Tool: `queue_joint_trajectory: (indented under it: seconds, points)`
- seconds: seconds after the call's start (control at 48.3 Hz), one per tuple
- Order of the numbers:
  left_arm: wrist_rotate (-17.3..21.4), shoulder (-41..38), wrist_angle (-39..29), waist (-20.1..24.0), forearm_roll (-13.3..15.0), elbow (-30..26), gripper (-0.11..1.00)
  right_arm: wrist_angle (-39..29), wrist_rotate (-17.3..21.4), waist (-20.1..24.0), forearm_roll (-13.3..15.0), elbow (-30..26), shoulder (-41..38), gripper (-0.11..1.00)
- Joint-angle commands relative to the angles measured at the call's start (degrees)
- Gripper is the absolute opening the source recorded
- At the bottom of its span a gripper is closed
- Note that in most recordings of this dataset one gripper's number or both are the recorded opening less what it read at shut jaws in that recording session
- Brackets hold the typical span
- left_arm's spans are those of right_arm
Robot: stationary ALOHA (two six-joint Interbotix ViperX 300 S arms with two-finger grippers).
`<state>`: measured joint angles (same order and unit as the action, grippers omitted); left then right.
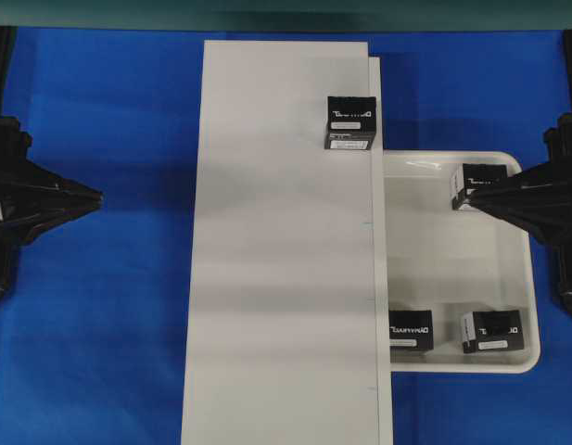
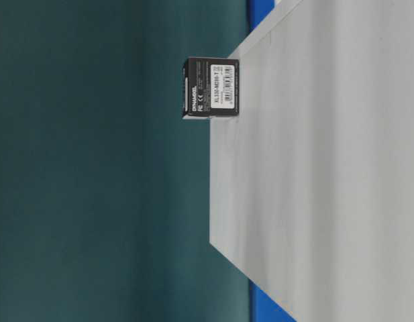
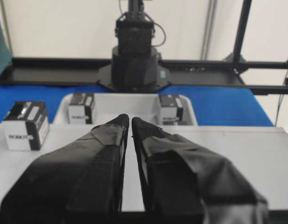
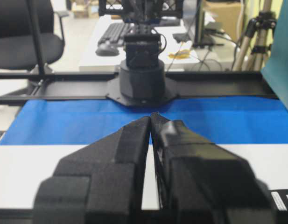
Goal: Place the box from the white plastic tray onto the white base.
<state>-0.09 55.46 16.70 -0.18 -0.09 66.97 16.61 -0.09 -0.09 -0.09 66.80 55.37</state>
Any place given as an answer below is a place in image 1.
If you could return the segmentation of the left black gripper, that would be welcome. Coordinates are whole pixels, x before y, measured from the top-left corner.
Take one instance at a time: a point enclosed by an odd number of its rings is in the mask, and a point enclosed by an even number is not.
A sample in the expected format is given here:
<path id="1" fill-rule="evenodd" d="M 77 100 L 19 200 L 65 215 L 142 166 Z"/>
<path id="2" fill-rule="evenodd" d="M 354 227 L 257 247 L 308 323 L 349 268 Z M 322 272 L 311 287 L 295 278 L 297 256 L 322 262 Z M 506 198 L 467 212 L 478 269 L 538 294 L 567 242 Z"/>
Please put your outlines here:
<path id="1" fill-rule="evenodd" d="M 16 118 L 0 117 L 0 255 L 99 210 L 103 203 L 100 191 L 27 160 L 31 144 L 32 137 Z M 44 199 L 27 208 L 22 186 L 69 197 Z"/>

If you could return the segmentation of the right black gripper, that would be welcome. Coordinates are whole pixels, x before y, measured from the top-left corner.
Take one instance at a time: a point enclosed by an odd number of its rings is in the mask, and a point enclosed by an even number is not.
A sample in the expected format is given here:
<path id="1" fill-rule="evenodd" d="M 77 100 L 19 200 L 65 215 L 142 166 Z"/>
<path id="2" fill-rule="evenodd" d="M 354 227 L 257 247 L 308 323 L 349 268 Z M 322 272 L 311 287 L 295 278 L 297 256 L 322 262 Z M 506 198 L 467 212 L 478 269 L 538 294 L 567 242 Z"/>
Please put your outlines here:
<path id="1" fill-rule="evenodd" d="M 549 161 L 524 170 L 518 174 L 503 178 L 490 185 L 476 189 L 468 198 L 470 206 L 493 218 L 510 223 L 530 235 L 538 242 L 549 247 L 565 248 L 572 245 L 572 113 L 563 114 L 557 126 L 543 135 L 548 149 Z M 561 203 L 558 205 L 560 226 L 557 228 L 548 222 L 528 216 L 522 216 L 509 210 L 498 210 L 477 202 L 519 197 L 532 192 L 547 192 L 557 186 Z"/>

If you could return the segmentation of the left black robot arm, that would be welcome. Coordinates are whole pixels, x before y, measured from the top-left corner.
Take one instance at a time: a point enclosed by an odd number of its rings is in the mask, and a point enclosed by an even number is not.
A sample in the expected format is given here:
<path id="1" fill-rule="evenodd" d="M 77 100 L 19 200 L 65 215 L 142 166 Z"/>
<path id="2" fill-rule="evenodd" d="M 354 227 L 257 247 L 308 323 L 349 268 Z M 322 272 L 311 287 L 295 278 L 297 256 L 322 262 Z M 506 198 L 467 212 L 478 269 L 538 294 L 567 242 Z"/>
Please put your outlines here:
<path id="1" fill-rule="evenodd" d="M 2 114 L 17 29 L 0 26 L 0 301 L 14 285 L 19 250 L 40 235 L 99 210 L 103 194 L 28 159 L 32 137 Z"/>

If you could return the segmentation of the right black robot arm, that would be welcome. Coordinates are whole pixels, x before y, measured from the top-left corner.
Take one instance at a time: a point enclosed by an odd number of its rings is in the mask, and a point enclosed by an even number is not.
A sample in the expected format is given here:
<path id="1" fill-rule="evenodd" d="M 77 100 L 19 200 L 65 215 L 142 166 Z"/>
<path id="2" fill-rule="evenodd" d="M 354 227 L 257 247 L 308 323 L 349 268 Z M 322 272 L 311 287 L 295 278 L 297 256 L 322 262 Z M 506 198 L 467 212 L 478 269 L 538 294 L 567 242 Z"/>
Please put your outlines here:
<path id="1" fill-rule="evenodd" d="M 572 30 L 562 34 L 572 107 Z M 572 316 L 572 111 L 543 134 L 549 160 L 478 189 L 468 204 L 557 249 L 558 296 Z"/>

